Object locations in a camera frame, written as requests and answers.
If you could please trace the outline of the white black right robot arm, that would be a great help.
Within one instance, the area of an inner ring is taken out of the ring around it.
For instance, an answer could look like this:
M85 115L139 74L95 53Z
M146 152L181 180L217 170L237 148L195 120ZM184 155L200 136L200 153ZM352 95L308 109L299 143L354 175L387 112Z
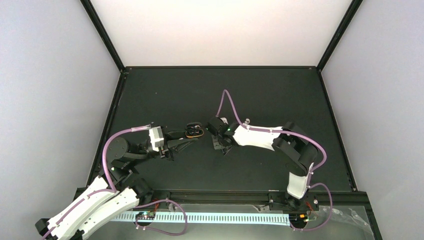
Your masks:
M319 153L327 156L321 145L304 135L292 122L285 126L264 127L251 125L248 121L229 124L224 117L213 117L205 128L212 135L214 148L224 154L233 147L248 146L282 155L284 168L289 173L284 200L293 210L305 203Z

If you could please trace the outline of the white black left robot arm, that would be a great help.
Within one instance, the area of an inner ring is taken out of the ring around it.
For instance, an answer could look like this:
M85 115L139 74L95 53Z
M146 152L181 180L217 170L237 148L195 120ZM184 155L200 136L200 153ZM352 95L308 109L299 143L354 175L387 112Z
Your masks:
M154 199L154 191L140 177L137 165L151 159L172 161L181 151L204 134L201 126L186 126L169 131L161 126L144 125L121 130L105 143L101 154L102 171L80 195L57 215L35 223L44 240L86 240L96 230L120 214L152 207L139 213L140 219L152 220L161 203L177 206L169 199Z

